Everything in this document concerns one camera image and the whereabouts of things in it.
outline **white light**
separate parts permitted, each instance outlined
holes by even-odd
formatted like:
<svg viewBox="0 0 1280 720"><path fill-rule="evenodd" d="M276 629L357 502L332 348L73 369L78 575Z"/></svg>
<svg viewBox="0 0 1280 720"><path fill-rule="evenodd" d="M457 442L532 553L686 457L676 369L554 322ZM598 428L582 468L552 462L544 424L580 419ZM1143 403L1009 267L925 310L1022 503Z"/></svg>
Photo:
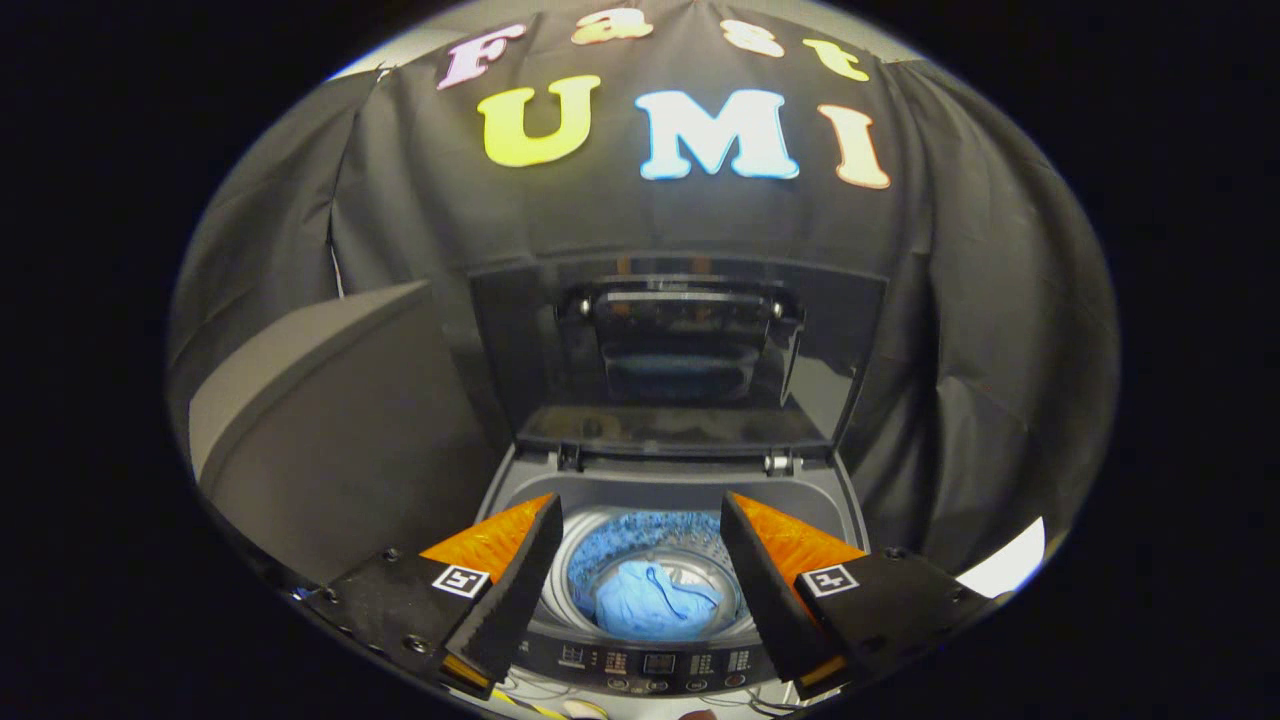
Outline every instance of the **white light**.
<svg viewBox="0 0 1280 720"><path fill-rule="evenodd" d="M974 592L996 597L1020 588L1043 561L1044 519L1037 518L1012 542L956 579Z"/></svg>

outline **light blue letter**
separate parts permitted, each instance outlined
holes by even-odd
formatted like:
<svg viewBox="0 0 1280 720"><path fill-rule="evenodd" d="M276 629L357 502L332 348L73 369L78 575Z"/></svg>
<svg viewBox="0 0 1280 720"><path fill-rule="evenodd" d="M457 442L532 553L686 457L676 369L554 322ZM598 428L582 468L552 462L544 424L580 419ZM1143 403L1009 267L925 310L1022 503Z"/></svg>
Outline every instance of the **light blue letter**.
<svg viewBox="0 0 1280 720"><path fill-rule="evenodd" d="M733 172L748 178L787 179L800 167L787 155L778 108L786 102L777 92L739 90L728 96L718 117L712 118L687 94L678 90L649 92L636 97L636 108L649 113L649 160L640 167L645 179L675 179L692 167L680 155L680 141L694 154L707 174L716 174L737 138Z"/></svg>

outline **washing machine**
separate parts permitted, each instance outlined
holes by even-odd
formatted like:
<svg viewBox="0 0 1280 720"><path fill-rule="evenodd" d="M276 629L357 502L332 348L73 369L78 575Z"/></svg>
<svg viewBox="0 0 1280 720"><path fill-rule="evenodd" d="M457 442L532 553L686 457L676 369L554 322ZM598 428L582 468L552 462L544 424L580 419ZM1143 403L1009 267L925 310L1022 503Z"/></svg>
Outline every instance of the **washing machine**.
<svg viewBox="0 0 1280 720"><path fill-rule="evenodd" d="M476 521L557 492L563 541L515 660L607 694L777 680L719 538L732 491L868 550L836 446L886 283L750 258L603 256L471 278L515 438ZM712 588L678 638L627 635L594 605L626 562Z"/></svg>

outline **pink letter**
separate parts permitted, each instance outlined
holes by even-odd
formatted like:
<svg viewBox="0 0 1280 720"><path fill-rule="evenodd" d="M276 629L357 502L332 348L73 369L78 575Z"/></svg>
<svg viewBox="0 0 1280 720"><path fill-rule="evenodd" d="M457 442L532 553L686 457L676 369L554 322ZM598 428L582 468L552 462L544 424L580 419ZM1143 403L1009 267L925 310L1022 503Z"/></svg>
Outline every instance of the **pink letter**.
<svg viewBox="0 0 1280 720"><path fill-rule="evenodd" d="M489 67L481 65L480 60L493 63L498 58L502 58L502 54L507 50L507 41L515 40L521 35L525 35L525 26L515 24L456 45L449 50L449 55L453 56L453 61L449 63L449 72L435 88L444 90L445 87L453 87L454 85L483 76Z"/></svg>

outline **yellow letter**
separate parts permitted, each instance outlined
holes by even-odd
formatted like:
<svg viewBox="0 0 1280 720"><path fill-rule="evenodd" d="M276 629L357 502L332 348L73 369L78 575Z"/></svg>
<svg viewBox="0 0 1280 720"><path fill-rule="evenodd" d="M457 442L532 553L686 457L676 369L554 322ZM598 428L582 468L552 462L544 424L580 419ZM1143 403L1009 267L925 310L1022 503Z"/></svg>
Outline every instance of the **yellow letter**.
<svg viewBox="0 0 1280 720"><path fill-rule="evenodd" d="M827 42L826 40L805 40L804 44L817 50L818 59L822 60L822 64L827 65L827 68L837 76L856 79L858 82L867 82L872 79L867 73L854 69L850 63L856 63L858 58L845 53L835 42Z"/></svg>
<svg viewBox="0 0 1280 720"><path fill-rule="evenodd" d="M653 26L644 22L644 10L617 8L600 10L577 20L577 32L570 40L573 45L594 45L616 37L644 37Z"/></svg>
<svg viewBox="0 0 1280 720"><path fill-rule="evenodd" d="M782 46L773 41L773 33L760 26L753 26L742 20L724 20L721 23L721 28L724 29L724 40L735 47L768 55L769 58L781 58L785 53Z"/></svg>
<svg viewBox="0 0 1280 720"><path fill-rule="evenodd" d="M818 111L836 127L836 142L840 143L840 167L836 168L836 177L849 184L872 190L888 187L888 176L876 160L872 133L867 129L872 119L858 110L838 105L818 105Z"/></svg>
<svg viewBox="0 0 1280 720"><path fill-rule="evenodd" d="M525 102L534 88L517 87L480 101L484 115L484 151L489 159L508 168L524 168L558 160L577 150L591 132L591 88L596 76L558 79L547 90L561 96L561 127L544 137L525 135Z"/></svg>

